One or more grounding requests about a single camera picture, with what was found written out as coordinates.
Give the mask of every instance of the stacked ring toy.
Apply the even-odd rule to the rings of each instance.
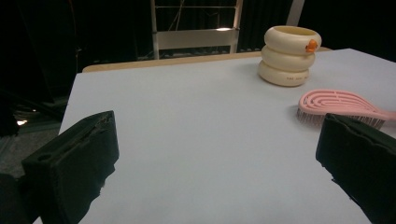
[[[264,35],[260,77],[279,86],[300,86],[309,77],[321,37],[297,26],[274,26]]]

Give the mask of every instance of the white tabletop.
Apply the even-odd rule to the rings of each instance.
[[[261,58],[78,74],[61,132],[114,110],[120,147],[81,223],[370,223],[316,161],[320,129],[295,114],[323,88],[396,110],[396,63],[353,49],[316,56],[295,88],[263,81]],[[396,124],[381,131],[396,137]]]

